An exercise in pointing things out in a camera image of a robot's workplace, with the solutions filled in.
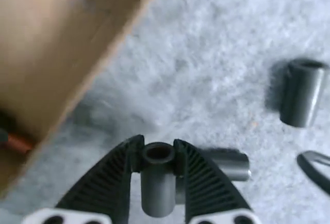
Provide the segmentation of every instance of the gray carpet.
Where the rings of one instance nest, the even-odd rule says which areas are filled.
[[[283,61],[330,62],[330,0],[155,0],[124,46],[0,204],[1,223],[53,206],[123,139],[174,138],[235,147],[253,177],[236,184],[263,223],[328,223],[330,198],[303,175],[296,155],[330,154],[330,86],[313,128],[278,118]],[[134,176],[130,223],[183,223],[145,216]]]

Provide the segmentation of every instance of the ribbed plastic grip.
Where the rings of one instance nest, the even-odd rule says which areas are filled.
[[[115,224],[127,224],[131,163],[130,148],[144,146],[142,135],[116,146],[92,167],[56,207],[110,216]]]
[[[203,157],[196,147],[177,139],[174,148],[184,155],[186,223],[199,215],[251,209],[229,178],[213,161]]]

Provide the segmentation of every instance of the hole in cylinder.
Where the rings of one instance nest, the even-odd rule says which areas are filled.
[[[146,152],[147,157],[151,159],[165,159],[171,154],[171,148],[166,146],[157,146],[149,148]]]
[[[304,60],[300,60],[299,64],[302,67],[311,68],[311,69],[326,68],[326,65],[324,63],[316,60],[304,59]]]

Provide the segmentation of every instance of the cardboard flap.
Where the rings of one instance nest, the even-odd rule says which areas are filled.
[[[0,0],[0,107],[41,142],[148,0]],[[0,149],[0,187],[25,160]]]

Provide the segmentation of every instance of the black plastic tube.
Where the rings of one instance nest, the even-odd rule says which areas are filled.
[[[312,126],[328,71],[327,64],[316,60],[295,59],[289,62],[280,110],[283,123],[294,127]]]
[[[250,176],[250,162],[246,154],[236,149],[207,149],[200,150],[205,156],[214,161],[232,181],[247,181]],[[176,204],[185,204],[184,179],[176,179]]]
[[[154,142],[143,148],[141,200],[149,216],[166,217],[175,207],[174,157],[174,148],[167,143]]]

